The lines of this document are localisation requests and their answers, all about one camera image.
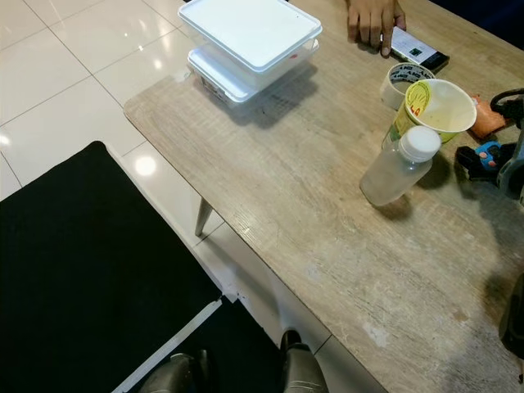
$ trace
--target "plastic bottle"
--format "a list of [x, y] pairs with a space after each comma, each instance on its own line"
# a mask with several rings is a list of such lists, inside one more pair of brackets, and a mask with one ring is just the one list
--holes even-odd
[[438, 133], [421, 125], [385, 146], [360, 180], [369, 203], [384, 206], [402, 197], [431, 168], [440, 149]]

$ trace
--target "yellow label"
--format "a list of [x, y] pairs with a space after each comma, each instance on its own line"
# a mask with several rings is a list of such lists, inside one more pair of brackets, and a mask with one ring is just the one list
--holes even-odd
[[415, 117], [419, 117], [427, 108], [431, 99], [431, 88], [424, 81], [419, 81], [408, 89], [406, 92], [406, 103], [408, 108]]

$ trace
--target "black mat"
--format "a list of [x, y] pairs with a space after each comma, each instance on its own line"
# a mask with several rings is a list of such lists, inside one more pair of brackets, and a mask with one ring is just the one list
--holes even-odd
[[[282, 361], [275, 344], [240, 301], [223, 304], [169, 356], [206, 349], [218, 374], [215, 393], [281, 393]], [[137, 393], [144, 377], [129, 393]]]
[[111, 392], [219, 296], [94, 142], [0, 203], [0, 391]]

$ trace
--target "orange object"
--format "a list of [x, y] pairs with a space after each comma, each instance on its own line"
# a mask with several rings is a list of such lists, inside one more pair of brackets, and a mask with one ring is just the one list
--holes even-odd
[[472, 96], [477, 108], [477, 121], [472, 126], [473, 133], [479, 138], [484, 139], [490, 133], [501, 129], [506, 125], [504, 117], [490, 108], [490, 104], [481, 100], [481, 96]]

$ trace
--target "wooden table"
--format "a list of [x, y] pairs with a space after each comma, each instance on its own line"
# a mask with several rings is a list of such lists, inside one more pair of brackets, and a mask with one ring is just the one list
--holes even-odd
[[[395, 115], [378, 92], [395, 60], [347, 42], [342, 0], [295, 3], [322, 21], [321, 48], [257, 106], [229, 111], [166, 78], [126, 115], [388, 391], [514, 393], [498, 325], [524, 270], [523, 208], [456, 170], [465, 133], [373, 209], [359, 180]], [[524, 52], [428, 1], [402, 5], [409, 31], [451, 56], [439, 77], [486, 100], [524, 86]]]

